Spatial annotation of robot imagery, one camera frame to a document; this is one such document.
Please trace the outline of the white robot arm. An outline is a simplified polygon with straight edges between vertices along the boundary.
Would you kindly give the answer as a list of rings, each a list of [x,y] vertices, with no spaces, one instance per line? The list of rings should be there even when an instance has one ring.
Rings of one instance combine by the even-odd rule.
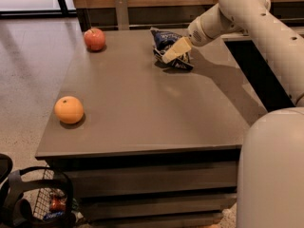
[[[301,228],[304,219],[304,38],[270,13],[270,0],[218,0],[161,59],[169,63],[222,34],[246,31],[294,104],[248,130],[237,173],[237,228]]]

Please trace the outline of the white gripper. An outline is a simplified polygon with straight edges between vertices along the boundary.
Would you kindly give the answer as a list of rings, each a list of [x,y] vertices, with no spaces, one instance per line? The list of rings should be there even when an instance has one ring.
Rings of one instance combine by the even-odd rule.
[[[189,52],[192,44],[196,47],[203,47],[212,41],[204,32],[199,16],[189,24],[187,34],[189,38],[181,37],[163,54],[161,58],[166,64]]]

